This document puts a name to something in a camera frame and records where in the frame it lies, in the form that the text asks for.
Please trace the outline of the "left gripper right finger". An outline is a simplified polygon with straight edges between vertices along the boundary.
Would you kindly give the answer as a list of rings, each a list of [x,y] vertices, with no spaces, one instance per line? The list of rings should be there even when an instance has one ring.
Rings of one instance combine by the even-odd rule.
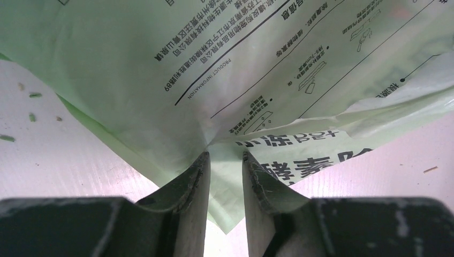
[[[249,256],[453,256],[453,213],[432,198],[307,198],[243,153]]]

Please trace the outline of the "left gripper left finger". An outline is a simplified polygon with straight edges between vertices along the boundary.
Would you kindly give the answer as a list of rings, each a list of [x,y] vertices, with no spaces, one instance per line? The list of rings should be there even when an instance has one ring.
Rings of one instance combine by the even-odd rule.
[[[1,201],[1,256],[203,256],[210,156],[131,202],[123,197]]]

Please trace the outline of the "green cat litter bag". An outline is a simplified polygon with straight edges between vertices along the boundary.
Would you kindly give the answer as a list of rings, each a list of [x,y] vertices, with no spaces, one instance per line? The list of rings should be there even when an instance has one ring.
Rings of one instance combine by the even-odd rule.
[[[453,1],[1,1],[1,59],[163,186],[208,150],[208,218],[244,151],[286,185],[453,110]]]

